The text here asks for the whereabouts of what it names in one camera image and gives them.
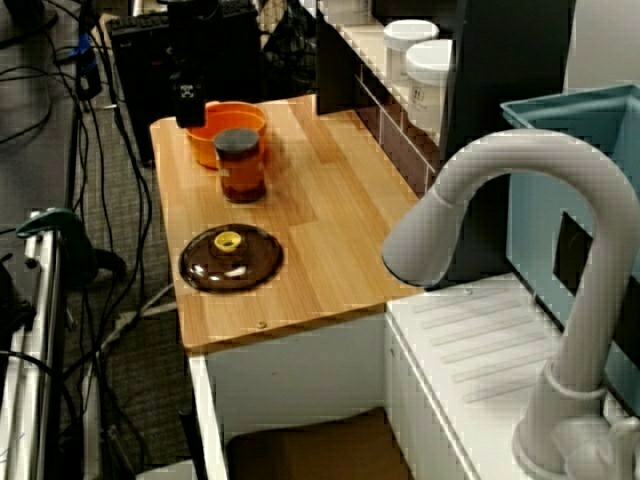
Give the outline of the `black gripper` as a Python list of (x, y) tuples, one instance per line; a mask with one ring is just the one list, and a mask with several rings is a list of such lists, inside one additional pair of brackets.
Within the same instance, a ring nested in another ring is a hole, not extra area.
[[(209, 82), (219, 57), (218, 27), (187, 27), (169, 29), (171, 55), (180, 81)], [(179, 83), (175, 89), (176, 119), (180, 127), (201, 127), (205, 124), (206, 96), (201, 83)]]

